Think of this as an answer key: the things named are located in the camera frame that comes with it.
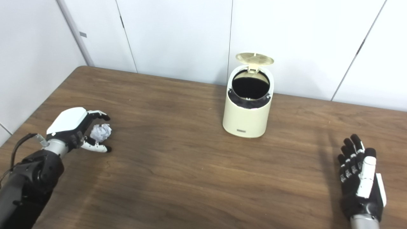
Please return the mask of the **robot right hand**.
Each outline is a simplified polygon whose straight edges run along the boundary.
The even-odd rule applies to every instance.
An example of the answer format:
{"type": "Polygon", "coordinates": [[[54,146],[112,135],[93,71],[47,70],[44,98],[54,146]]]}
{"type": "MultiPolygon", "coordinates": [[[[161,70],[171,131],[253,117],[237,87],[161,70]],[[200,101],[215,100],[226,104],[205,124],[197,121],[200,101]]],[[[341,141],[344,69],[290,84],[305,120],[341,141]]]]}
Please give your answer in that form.
{"type": "Polygon", "coordinates": [[[364,214],[381,222],[387,197],[381,174],[376,172],[376,150],[365,148],[357,134],[343,142],[337,157],[342,193],[340,209],[347,220],[364,214]]]}

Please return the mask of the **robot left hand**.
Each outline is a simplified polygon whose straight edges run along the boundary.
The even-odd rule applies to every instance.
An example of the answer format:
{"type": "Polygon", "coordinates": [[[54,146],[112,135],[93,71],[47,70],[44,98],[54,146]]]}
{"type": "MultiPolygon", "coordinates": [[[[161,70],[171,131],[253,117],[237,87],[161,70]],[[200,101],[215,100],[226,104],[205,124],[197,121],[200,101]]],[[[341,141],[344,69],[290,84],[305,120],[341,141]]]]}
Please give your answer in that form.
{"type": "Polygon", "coordinates": [[[100,110],[87,111],[83,107],[64,110],[46,131],[45,150],[63,157],[73,149],[83,148],[92,152],[109,153],[112,148],[100,144],[85,133],[95,119],[109,121],[110,117],[100,110]]]}

